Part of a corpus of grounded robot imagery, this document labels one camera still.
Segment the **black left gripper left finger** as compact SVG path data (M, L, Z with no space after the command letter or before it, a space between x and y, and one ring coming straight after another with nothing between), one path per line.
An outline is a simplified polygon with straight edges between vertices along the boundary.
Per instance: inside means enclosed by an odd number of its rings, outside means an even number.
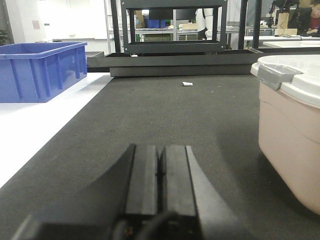
M158 211L156 147L130 144L98 179L31 213L14 240L110 240L129 218L138 223Z

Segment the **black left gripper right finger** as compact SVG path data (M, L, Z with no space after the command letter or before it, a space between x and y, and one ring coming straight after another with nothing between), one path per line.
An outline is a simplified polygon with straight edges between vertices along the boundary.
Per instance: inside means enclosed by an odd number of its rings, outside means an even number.
M177 213L170 240L251 240L252 234L213 187L190 146L166 146L160 157L162 206Z

